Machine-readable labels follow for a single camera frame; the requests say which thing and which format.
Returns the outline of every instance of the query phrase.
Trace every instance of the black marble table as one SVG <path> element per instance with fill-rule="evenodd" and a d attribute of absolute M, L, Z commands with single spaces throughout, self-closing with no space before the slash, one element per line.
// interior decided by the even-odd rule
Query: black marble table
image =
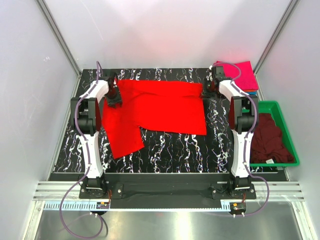
<path fill-rule="evenodd" d="M 207 68 L 113 69 L 119 80 L 183 81 L 202 83 Z M 76 96 L 95 80 L 95 69 L 84 69 Z M 178 134 L 141 129 L 144 148 L 114 159 L 104 129 L 99 150 L 106 173 L 225 173 L 230 170 L 234 140 L 228 125 L 229 101 L 223 96 L 203 99 L 207 135 Z M 54 173 L 85 171 L 80 140 L 68 123 Z M 251 168 L 252 172 L 277 172 L 276 167 Z"/>

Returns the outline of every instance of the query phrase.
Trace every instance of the red fabric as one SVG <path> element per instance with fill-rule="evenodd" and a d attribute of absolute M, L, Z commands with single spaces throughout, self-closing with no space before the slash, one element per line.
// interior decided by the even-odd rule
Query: red fabric
<path fill-rule="evenodd" d="M 121 107 L 104 103 L 102 125 L 114 158 L 144 147 L 140 127 L 152 131 L 206 135 L 202 84 L 120 80 Z"/>
<path fill-rule="evenodd" d="M 230 64 L 221 64 L 226 77 L 235 78 L 239 75 L 239 70 Z M 257 80 L 252 70 L 250 61 L 234 64 L 241 69 L 241 76 L 235 80 L 235 84 L 243 91 L 255 92 L 259 89 Z"/>
<path fill-rule="evenodd" d="M 276 126 L 271 114 L 260 113 L 251 142 L 250 162 L 265 164 L 273 159 L 277 163 L 293 163 L 294 157 L 282 142 L 282 131 Z"/>

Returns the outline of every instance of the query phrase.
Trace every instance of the green bin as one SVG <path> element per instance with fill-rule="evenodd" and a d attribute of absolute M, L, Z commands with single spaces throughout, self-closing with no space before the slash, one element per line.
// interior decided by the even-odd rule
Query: green bin
<path fill-rule="evenodd" d="M 294 156 L 294 163 L 250 163 L 250 167 L 293 167 L 300 164 L 294 143 L 292 142 L 284 116 L 276 101 L 259 101 L 259 113 L 271 114 L 275 124 L 282 131 L 282 142 L 288 151 Z"/>

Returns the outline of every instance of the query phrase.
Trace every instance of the white backdrop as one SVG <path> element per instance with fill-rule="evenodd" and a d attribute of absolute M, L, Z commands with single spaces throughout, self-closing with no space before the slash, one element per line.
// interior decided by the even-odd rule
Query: white backdrop
<path fill-rule="evenodd" d="M 36 1 L 0 0 L 0 239 L 21 240 L 76 75 Z"/>
<path fill-rule="evenodd" d="M 289 0 L 46 0 L 78 65 L 258 62 Z"/>
<path fill-rule="evenodd" d="M 300 166 L 290 167 L 299 181 L 320 237 L 320 1 L 303 0 L 297 5 L 264 65 L 258 80 L 267 100 L 280 103 L 291 133 Z"/>

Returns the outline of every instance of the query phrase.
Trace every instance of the reflective floor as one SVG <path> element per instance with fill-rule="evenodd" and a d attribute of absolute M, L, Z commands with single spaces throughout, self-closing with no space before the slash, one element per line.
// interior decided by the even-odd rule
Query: reflective floor
<path fill-rule="evenodd" d="M 247 204 L 247 213 L 260 206 Z M 92 236 L 100 221 L 84 211 L 64 211 L 69 228 L 78 235 Z M 107 212 L 108 227 L 97 240 L 301 240 L 296 217 L 289 202 L 269 202 L 257 215 L 233 218 L 224 212 Z M 58 211 L 45 210 L 36 234 L 37 240 L 73 240 L 63 229 Z"/>

